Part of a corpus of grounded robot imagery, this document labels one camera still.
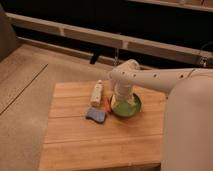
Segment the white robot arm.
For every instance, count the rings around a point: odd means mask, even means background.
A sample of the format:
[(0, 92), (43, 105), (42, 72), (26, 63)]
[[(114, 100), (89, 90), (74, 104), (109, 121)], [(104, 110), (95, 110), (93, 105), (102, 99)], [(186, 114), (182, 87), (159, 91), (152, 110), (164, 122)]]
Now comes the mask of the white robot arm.
[(122, 99), (134, 85), (167, 95), (161, 171), (213, 171), (213, 69), (141, 70), (128, 60), (109, 79)]

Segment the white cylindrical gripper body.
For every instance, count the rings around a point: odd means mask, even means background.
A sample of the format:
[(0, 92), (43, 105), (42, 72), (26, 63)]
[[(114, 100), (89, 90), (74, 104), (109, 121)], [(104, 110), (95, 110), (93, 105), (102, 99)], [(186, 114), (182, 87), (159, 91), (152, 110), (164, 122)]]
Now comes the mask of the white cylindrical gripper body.
[(116, 83), (114, 87), (114, 95), (117, 101), (129, 101), (133, 98), (133, 86)]

